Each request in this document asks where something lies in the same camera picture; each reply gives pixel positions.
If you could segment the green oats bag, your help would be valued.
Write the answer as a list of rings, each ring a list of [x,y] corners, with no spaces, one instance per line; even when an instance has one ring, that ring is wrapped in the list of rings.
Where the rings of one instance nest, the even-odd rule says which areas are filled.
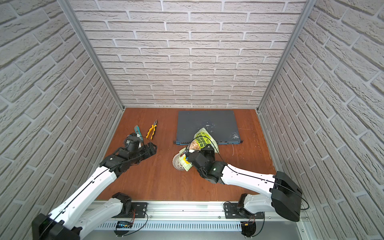
[[[179,153],[182,155],[188,149],[189,150],[202,150],[204,147],[211,145],[215,153],[219,153],[219,147],[215,139],[209,134],[209,132],[205,128],[201,128],[195,135],[194,139],[187,144],[187,147],[181,149]]]

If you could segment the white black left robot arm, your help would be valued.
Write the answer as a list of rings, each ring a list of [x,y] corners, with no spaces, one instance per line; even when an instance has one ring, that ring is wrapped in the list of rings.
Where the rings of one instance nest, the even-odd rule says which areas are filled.
[[[136,210],[128,195],[117,193],[102,206],[86,213],[94,200],[131,166],[154,156],[157,146],[131,141],[106,157],[67,200],[49,214],[39,214],[32,221],[34,240],[82,240],[98,226],[114,217],[135,217]]]

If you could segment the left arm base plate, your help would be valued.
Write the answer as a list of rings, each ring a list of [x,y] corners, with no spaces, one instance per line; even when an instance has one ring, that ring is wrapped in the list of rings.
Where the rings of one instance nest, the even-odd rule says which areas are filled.
[[[145,219],[147,213],[147,202],[127,202],[122,208],[122,218]]]

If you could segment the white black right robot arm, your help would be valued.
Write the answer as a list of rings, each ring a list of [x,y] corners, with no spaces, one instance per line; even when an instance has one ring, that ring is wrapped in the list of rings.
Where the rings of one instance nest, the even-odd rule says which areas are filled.
[[[286,220],[300,220],[303,191],[284,172],[259,174],[217,161],[211,145],[201,150],[185,150],[184,156],[186,162],[208,182],[238,186],[258,193],[257,196],[241,196],[237,206],[240,216],[248,218],[259,212],[276,212]]]

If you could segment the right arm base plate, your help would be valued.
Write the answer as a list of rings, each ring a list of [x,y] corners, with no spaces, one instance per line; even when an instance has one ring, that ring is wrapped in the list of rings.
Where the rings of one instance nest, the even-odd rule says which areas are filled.
[[[264,212],[258,212],[252,214],[246,211],[244,208],[238,208],[238,203],[224,202],[223,210],[226,219],[263,219],[265,217]]]

